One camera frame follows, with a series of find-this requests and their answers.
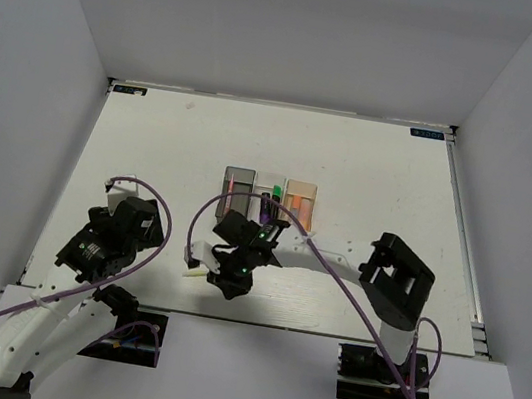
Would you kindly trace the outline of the yellow pen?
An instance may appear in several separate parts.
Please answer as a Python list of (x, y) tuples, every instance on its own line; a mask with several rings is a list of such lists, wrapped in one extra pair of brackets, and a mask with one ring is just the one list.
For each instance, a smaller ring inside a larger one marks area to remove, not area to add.
[(183, 274), (183, 277), (184, 278), (199, 278), (199, 277), (205, 277), (207, 275), (207, 272), (206, 271), (203, 271), (203, 270), (197, 270), (197, 269), (194, 269), (194, 270), (188, 270), (186, 272), (184, 272)]

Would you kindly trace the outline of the purple cap black highlighter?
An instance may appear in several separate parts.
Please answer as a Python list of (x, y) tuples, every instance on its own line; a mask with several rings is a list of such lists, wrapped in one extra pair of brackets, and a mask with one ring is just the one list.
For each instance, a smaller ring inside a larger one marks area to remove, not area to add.
[(260, 208), (259, 208), (259, 223), (261, 225), (266, 225), (271, 221), (270, 216), (270, 203), (271, 195), (267, 192), (264, 192), (260, 196)]

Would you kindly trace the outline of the pink pen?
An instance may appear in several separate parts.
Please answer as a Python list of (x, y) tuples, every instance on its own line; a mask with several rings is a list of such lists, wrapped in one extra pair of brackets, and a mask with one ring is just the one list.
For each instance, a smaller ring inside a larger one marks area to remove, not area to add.
[(235, 181), (235, 177), (234, 177), (234, 173), (232, 173), (230, 175), (230, 179), (228, 180), (227, 196), (225, 199), (225, 206), (224, 206), (224, 212), (223, 212), (224, 214), (227, 214), (230, 211), (234, 181)]

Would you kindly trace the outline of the dark grey transparent container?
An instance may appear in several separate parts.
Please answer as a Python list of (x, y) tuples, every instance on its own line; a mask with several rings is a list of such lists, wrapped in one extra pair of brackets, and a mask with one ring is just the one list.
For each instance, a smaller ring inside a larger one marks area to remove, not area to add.
[[(252, 192), (252, 189), (254, 187), (256, 171), (249, 169), (249, 168), (243, 168), (243, 167), (237, 167), (237, 166), (226, 167), (225, 174), (224, 174), (224, 180), (222, 181), (222, 185), (223, 185), (222, 192), (223, 193), (227, 193), (228, 181), (232, 173), (234, 173), (235, 181), (234, 181), (230, 210), (236, 211), (242, 216), (246, 217), (247, 214), (249, 213), (250, 202), (251, 202), (251, 197), (249, 195)], [(217, 205), (217, 208), (215, 211), (216, 220), (219, 222), (225, 216), (225, 214), (223, 213), (224, 206), (225, 206), (225, 200), (226, 200), (226, 197), (219, 200), (219, 204)]]

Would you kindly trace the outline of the green cap black highlighter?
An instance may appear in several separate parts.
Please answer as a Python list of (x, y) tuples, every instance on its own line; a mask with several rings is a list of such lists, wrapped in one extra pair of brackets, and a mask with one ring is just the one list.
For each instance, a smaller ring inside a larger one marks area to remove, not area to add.
[(270, 203), (270, 218), (271, 220), (275, 220), (279, 217), (279, 204), (281, 203), (282, 198), (282, 191), (280, 185), (274, 185), (272, 190), (272, 202)]

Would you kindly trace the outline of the orange yellow clear tube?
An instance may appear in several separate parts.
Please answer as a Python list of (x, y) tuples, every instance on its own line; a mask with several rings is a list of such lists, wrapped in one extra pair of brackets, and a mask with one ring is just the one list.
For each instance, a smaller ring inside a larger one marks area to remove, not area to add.
[(301, 206), (301, 196), (298, 196), (297, 194), (289, 194), (287, 198), (287, 208), (292, 213), (298, 213), (300, 211)]

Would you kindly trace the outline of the orange cap clear tube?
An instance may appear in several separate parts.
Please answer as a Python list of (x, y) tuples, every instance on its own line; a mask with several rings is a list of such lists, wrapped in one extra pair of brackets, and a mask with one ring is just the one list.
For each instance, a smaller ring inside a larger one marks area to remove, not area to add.
[(300, 200), (299, 212), (298, 212), (299, 220), (303, 222), (309, 221), (310, 215), (312, 213), (312, 206), (313, 204), (310, 198), (303, 197)]

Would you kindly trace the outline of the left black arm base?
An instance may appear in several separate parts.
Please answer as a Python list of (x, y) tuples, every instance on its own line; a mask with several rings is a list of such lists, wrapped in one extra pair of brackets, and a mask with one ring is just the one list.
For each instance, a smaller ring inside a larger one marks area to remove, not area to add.
[(112, 317), (112, 333), (79, 355), (156, 368), (169, 316), (144, 310), (135, 296), (117, 285), (97, 289), (92, 299), (108, 307), (105, 314)]

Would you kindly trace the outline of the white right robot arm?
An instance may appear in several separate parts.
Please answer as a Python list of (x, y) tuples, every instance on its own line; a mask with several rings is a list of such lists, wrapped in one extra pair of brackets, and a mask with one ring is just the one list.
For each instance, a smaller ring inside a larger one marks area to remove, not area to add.
[(436, 277), (398, 235), (383, 233), (372, 243), (316, 238), (287, 221), (260, 225), (233, 210), (212, 231), (221, 244), (198, 241), (190, 248), (227, 300), (251, 291), (258, 267), (336, 275), (364, 291), (380, 320), (376, 372), (394, 380), (408, 371), (417, 323)]

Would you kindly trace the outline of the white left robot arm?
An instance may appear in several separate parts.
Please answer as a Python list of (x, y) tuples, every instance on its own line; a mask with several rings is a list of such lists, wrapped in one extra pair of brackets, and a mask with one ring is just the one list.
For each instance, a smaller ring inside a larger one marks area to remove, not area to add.
[(0, 326), (0, 399), (31, 399), (41, 380), (94, 341), (125, 337), (140, 305), (115, 280), (165, 240), (156, 200), (124, 194), (89, 209), (29, 302)]

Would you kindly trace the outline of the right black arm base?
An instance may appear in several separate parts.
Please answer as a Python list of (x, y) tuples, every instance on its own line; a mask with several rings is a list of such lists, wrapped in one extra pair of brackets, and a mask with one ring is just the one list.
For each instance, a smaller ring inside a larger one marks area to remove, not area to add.
[[(357, 344), (339, 344), (337, 399), (406, 399), (389, 366), (375, 348)], [(429, 361), (416, 355), (415, 399), (429, 397)], [(397, 367), (406, 386), (410, 386), (410, 363)]]

